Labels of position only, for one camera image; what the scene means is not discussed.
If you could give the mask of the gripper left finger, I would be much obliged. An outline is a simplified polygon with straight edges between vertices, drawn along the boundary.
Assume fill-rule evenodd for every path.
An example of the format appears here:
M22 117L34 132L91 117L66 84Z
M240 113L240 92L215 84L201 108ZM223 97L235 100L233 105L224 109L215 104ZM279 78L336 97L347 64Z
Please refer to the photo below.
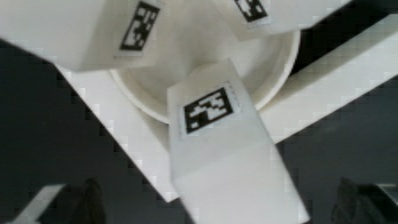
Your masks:
M107 224L98 181L89 178L82 186L47 185L11 224Z

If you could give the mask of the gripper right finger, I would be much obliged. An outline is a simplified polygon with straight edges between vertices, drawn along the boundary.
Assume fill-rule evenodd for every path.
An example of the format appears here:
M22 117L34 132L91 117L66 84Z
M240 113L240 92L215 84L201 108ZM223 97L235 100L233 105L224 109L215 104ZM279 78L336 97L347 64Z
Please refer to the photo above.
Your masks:
M398 184L342 179L333 224L398 224Z

